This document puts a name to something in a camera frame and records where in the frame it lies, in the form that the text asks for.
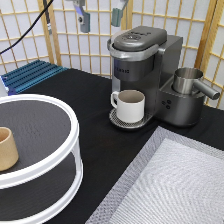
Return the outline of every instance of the single-serve coffee machine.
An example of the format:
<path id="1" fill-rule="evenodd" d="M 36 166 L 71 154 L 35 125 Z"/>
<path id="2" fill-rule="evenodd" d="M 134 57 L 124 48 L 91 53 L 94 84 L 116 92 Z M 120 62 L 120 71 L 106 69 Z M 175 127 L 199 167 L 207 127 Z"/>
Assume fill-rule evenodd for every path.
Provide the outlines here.
<path id="1" fill-rule="evenodd" d="M 113 109 L 110 120 L 114 125 L 130 130 L 155 117 L 175 126 L 191 126 L 200 119 L 205 96 L 219 98 L 217 91 L 200 81 L 200 70 L 178 70 L 182 43 L 182 37 L 146 26 L 108 41 L 113 59 L 112 91 L 138 90 L 145 95 L 145 116 L 141 121 L 126 124 L 116 118 Z"/>

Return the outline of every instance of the lattice wall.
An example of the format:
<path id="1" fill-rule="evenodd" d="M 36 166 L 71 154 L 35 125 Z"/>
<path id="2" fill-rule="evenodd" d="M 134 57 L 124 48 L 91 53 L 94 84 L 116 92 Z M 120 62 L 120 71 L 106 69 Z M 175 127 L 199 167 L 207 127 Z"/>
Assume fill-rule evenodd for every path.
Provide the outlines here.
<path id="1" fill-rule="evenodd" d="M 183 37 L 179 67 L 194 67 L 210 0 L 134 0 L 132 26 Z"/>
<path id="2" fill-rule="evenodd" d="M 118 1 L 87 0 L 91 32 L 83 34 L 73 3 L 55 0 L 49 8 L 55 63 L 110 76 L 109 37 L 139 25 L 164 28 L 168 34 L 184 38 L 179 66 L 200 68 L 205 72 L 205 82 L 222 92 L 218 101 L 206 103 L 224 109 L 224 0 L 129 0 L 121 28 L 114 28 L 110 25 L 111 12 Z M 0 1 L 0 50 L 18 40 L 42 9 L 42 0 Z M 20 44 L 0 56 L 0 74 L 35 59 L 54 63 L 45 16 Z"/>
<path id="3" fill-rule="evenodd" d="M 42 8 L 43 2 L 40 0 L 0 1 L 0 51 L 19 39 Z M 36 59 L 53 63 L 45 17 L 42 22 L 40 20 L 17 46 L 0 56 L 1 75 Z"/>
<path id="4" fill-rule="evenodd" d="M 55 0 L 50 18 L 58 64 L 86 72 L 110 75 L 111 60 L 107 40 L 121 28 L 111 26 L 112 8 L 118 0 L 88 0 L 86 11 L 91 14 L 91 32 L 83 34 L 72 2 Z"/>
<path id="5" fill-rule="evenodd" d="M 201 69 L 208 85 L 221 92 L 219 100 L 209 100 L 209 106 L 224 109 L 224 0 L 219 0 Z"/>

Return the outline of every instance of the mug handle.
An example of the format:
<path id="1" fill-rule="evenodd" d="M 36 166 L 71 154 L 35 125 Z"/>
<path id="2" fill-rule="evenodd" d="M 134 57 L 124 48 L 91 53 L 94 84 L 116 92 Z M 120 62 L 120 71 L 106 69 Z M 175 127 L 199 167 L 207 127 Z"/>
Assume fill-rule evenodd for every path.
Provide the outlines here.
<path id="1" fill-rule="evenodd" d="M 111 94 L 111 97 L 110 97 L 111 104 L 116 109 L 117 109 L 117 105 L 114 103 L 114 95 L 117 95 L 117 97 L 118 97 L 118 94 L 119 94 L 119 92 L 115 91 Z"/>

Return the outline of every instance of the power cord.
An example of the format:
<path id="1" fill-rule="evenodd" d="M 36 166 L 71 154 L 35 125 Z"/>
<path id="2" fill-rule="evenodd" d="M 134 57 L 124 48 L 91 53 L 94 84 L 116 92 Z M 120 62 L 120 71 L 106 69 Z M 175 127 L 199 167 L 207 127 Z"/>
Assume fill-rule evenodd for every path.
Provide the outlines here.
<path id="1" fill-rule="evenodd" d="M 33 22 L 33 24 L 31 25 L 31 27 L 19 38 L 19 40 L 17 40 L 13 45 L 11 45 L 10 47 L 6 48 L 5 50 L 0 52 L 0 55 L 5 53 L 6 51 L 10 50 L 11 48 L 15 47 L 29 32 L 30 30 L 33 29 L 33 27 L 36 25 L 36 23 L 38 22 L 38 20 L 41 18 L 41 16 L 47 11 L 47 9 L 49 8 L 49 6 L 51 5 L 51 3 L 54 0 L 51 0 L 47 6 L 44 8 L 44 10 L 40 13 L 40 15 L 36 18 L 36 20 Z"/>

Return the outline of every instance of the black table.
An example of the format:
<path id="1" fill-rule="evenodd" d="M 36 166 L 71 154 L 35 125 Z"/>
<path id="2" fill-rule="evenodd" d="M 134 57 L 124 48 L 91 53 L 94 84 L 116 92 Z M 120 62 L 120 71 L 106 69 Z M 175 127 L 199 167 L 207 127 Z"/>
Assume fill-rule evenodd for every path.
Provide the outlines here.
<path id="1" fill-rule="evenodd" d="M 158 126 L 224 150 L 224 111 L 206 106 L 191 128 L 153 120 L 137 132 L 116 129 L 109 121 L 111 85 L 109 79 L 70 69 L 23 92 L 63 100 L 80 124 L 83 182 L 72 202 L 48 223 L 85 223 Z"/>

